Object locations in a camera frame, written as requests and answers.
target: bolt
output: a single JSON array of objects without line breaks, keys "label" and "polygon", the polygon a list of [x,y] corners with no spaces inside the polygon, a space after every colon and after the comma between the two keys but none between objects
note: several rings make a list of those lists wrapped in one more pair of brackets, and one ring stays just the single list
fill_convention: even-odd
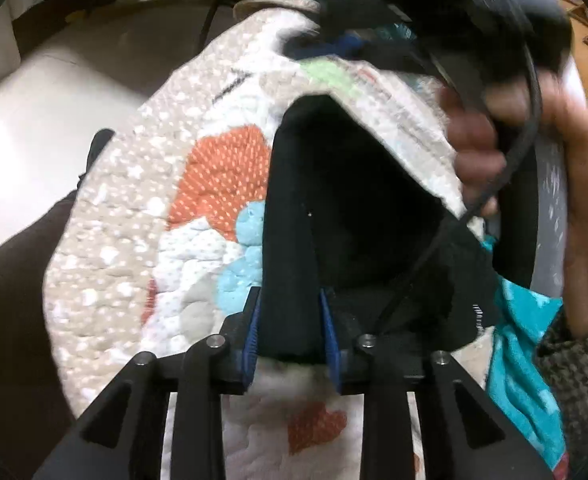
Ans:
[{"label": "bolt", "polygon": [[134,356],[134,362],[138,366],[150,364],[154,360],[155,355],[152,352],[139,352]]},{"label": "bolt", "polygon": [[213,334],[207,338],[206,343],[210,348],[220,348],[225,344],[225,336],[221,334]]},{"label": "bolt", "polygon": [[434,362],[437,365],[447,365],[450,363],[450,354],[444,352],[443,350],[434,352]]},{"label": "bolt", "polygon": [[361,348],[374,348],[376,344],[376,336],[372,334],[359,335],[357,342]]}]

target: gray textured fabric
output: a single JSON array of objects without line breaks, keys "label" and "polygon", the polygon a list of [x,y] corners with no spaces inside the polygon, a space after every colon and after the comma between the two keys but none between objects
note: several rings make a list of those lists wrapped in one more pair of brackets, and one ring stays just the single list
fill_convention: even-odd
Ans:
[{"label": "gray textured fabric", "polygon": [[536,350],[535,364],[561,409],[573,470],[588,456],[588,338],[573,340],[563,310]]}]

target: dark pants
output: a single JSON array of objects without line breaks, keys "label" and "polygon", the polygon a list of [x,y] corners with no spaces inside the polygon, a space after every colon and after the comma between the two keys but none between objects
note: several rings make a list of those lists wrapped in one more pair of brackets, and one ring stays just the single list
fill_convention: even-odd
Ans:
[{"label": "dark pants", "polygon": [[[88,168],[112,133],[96,134]],[[75,198],[73,191],[0,246],[0,479],[31,478],[74,421],[52,359],[42,286]]]}]

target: tiled floor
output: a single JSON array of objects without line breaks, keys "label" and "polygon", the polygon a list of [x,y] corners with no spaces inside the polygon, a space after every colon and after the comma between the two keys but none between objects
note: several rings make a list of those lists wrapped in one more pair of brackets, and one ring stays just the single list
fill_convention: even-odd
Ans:
[{"label": "tiled floor", "polygon": [[[75,187],[97,130],[118,128],[190,59],[207,9],[183,0],[89,18],[0,83],[0,244]],[[211,36],[230,23],[219,10]]]}]

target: quilted blanket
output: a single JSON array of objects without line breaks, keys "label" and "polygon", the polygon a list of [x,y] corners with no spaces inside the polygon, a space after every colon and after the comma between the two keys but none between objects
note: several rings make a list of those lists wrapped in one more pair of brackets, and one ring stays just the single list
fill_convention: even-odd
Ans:
[{"label": "quilted blanket", "polygon": [[[174,72],[86,178],[44,284],[53,354],[75,413],[136,352],[187,350],[260,285],[271,145],[299,96],[331,94],[461,213],[430,83],[419,82],[417,93],[366,64],[283,57],[283,35],[310,26],[291,9],[251,14]],[[481,383],[488,338],[457,353]],[[222,405],[228,478],[358,478],[362,397],[335,394],[325,367],[259,359],[248,394]],[[164,475],[170,439],[167,431]],[[415,441],[420,463],[418,429]]]}]

